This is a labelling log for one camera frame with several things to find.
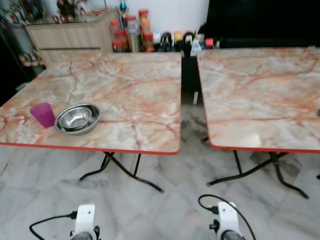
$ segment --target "marble floor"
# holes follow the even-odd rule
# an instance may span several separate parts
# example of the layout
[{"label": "marble floor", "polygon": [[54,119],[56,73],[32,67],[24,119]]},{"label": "marble floor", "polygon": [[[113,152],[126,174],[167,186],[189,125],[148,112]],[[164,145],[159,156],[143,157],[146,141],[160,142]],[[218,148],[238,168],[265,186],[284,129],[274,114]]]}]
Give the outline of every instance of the marble floor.
[{"label": "marble floor", "polygon": [[[34,240],[29,225],[67,214],[81,204],[95,204],[94,223],[102,240],[215,240],[209,224],[215,215],[197,202],[215,194],[235,202],[259,240],[320,239],[320,154],[288,154],[280,160],[287,182],[310,199],[281,185],[272,165],[242,179],[207,187],[206,182],[238,173],[232,151],[216,150],[206,136],[201,103],[182,103],[181,150],[175,156],[142,155],[138,176],[152,187],[129,178],[111,162],[107,169],[79,182],[100,167],[101,152],[0,146],[0,240]],[[243,170],[268,156],[238,152]],[[116,154],[131,171],[136,154]],[[240,219],[247,240],[252,237]],[[35,227],[46,240],[66,240],[74,230],[69,218]]]}]

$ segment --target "plastic container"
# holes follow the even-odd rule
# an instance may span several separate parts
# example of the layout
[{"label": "plastic container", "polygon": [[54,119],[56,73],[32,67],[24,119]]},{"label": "plastic container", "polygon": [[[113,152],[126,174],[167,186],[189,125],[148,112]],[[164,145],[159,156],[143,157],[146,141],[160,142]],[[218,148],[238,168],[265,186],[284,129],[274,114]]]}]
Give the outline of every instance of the plastic container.
[{"label": "plastic container", "polygon": [[142,22],[143,19],[147,19],[149,15],[149,10],[148,9],[139,9],[139,17],[140,17],[140,22]]},{"label": "plastic container", "polygon": [[120,30],[121,30],[121,27],[120,27],[119,21],[112,21],[111,25],[110,25],[110,34],[111,34],[111,39],[113,42],[118,41],[117,36],[116,36],[116,32],[118,32]]},{"label": "plastic container", "polygon": [[51,105],[47,102],[40,103],[30,109],[30,113],[37,119],[37,121],[45,128],[55,125],[55,115],[52,111]]},{"label": "plastic container", "polygon": [[128,28],[128,20],[129,19],[137,19],[135,16],[126,16],[126,17],[124,17],[124,29],[125,30],[127,30],[127,28]]},{"label": "plastic container", "polygon": [[126,17],[126,31],[128,34],[136,34],[139,32],[139,26],[135,16]]},{"label": "plastic container", "polygon": [[123,41],[113,41],[112,47],[113,47],[114,53],[124,53],[125,52],[125,43]]},{"label": "plastic container", "polygon": [[127,33],[126,30],[120,30],[115,33],[115,36],[118,40],[124,42],[124,51],[128,52],[129,51],[129,46],[128,46],[128,40],[127,40]]},{"label": "plastic container", "polygon": [[141,53],[144,51],[142,32],[128,33],[127,35],[129,51],[131,53]]},{"label": "plastic container", "polygon": [[142,27],[142,34],[144,34],[144,35],[150,35],[151,34],[150,19],[143,18],[141,20],[141,27]]},{"label": "plastic container", "polygon": [[146,53],[152,53],[155,51],[153,37],[154,35],[152,33],[143,34],[143,50]]}]

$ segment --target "glass jar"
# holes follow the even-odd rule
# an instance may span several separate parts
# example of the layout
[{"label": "glass jar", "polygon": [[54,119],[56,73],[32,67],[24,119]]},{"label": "glass jar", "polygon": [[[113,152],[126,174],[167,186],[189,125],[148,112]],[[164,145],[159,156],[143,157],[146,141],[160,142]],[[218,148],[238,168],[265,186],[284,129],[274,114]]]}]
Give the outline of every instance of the glass jar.
[{"label": "glass jar", "polygon": [[151,34],[150,19],[143,18],[141,20],[141,27],[142,27],[142,34],[144,34],[144,35],[150,35]]},{"label": "glass jar", "polygon": [[110,34],[113,42],[116,42],[118,40],[116,36],[116,32],[120,30],[121,30],[121,27],[120,27],[119,21],[112,21],[110,25]]},{"label": "glass jar", "polygon": [[135,16],[126,17],[126,31],[129,34],[135,34],[139,32],[139,26],[137,23],[137,18]]},{"label": "glass jar", "polygon": [[153,34],[143,34],[143,49],[146,53],[155,51]]},{"label": "glass jar", "polygon": [[149,15],[149,10],[148,9],[139,9],[139,17],[140,17],[140,22],[142,22],[142,19],[147,19]]},{"label": "glass jar", "polygon": [[113,41],[112,48],[114,53],[124,53],[125,43],[123,41]]},{"label": "glass jar", "polygon": [[129,47],[128,47],[128,40],[127,40],[127,33],[126,30],[120,30],[115,33],[115,36],[118,40],[124,42],[124,51],[128,52]]}]

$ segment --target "red table edge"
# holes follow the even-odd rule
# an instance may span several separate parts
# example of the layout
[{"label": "red table edge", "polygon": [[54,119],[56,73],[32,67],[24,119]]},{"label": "red table edge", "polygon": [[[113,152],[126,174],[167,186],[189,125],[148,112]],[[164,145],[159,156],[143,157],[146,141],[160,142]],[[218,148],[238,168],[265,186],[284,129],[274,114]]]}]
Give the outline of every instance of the red table edge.
[{"label": "red table edge", "polygon": [[44,148],[44,149],[67,149],[67,150],[79,150],[79,151],[97,151],[97,152],[111,152],[111,153],[114,152],[114,153],[125,153],[125,154],[150,154],[150,155],[165,155],[165,156],[177,155],[180,150],[180,145],[177,151],[172,151],[172,152],[121,150],[121,149],[106,149],[106,148],[96,148],[96,147],[55,146],[55,145],[25,144],[25,143],[11,143],[11,142],[0,142],[0,145]]},{"label": "red table edge", "polygon": [[199,80],[200,80],[200,86],[201,86],[201,93],[202,93],[202,101],[203,101],[203,108],[204,108],[204,118],[206,122],[206,131],[208,134],[208,141],[210,147],[213,149],[222,149],[222,150],[235,150],[235,151],[259,151],[259,152],[281,152],[281,153],[304,153],[304,154],[320,154],[319,150],[308,150],[308,149],[285,149],[285,148],[266,148],[266,147],[241,147],[241,146],[218,146],[214,145],[211,142],[210,133],[209,133],[209,126],[208,126],[208,120],[207,120],[207,110],[205,107],[205,101],[204,101],[204,94],[202,91],[202,82],[201,82],[201,76],[200,76],[200,69],[199,69],[199,62],[198,62],[198,56],[196,56],[196,63],[198,65],[198,73],[199,73]]}]

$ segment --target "red lid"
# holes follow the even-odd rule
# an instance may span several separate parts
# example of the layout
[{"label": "red lid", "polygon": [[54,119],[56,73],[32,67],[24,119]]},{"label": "red lid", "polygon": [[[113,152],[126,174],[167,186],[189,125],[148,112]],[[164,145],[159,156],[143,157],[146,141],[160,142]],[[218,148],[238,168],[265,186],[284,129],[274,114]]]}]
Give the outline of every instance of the red lid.
[{"label": "red lid", "polygon": [[126,21],[126,22],[128,22],[128,21],[134,21],[134,20],[136,20],[137,18],[135,17],[135,16],[126,16],[125,18],[124,18],[124,20]]},{"label": "red lid", "polygon": [[152,39],[154,37],[154,35],[151,33],[151,34],[143,34],[143,39]]},{"label": "red lid", "polygon": [[114,46],[114,47],[122,47],[124,45],[125,45],[125,43],[123,41],[113,41],[112,42],[112,46]]},{"label": "red lid", "polygon": [[145,14],[148,14],[149,13],[149,10],[148,9],[139,9],[139,16],[141,16],[141,15],[145,15]]},{"label": "red lid", "polygon": [[116,31],[116,32],[115,32],[115,35],[116,35],[117,37],[119,37],[119,36],[126,36],[127,33],[126,33],[126,30],[120,30],[120,31]]},{"label": "red lid", "polygon": [[111,22],[111,26],[119,26],[119,25],[120,25],[119,21],[112,21]]}]

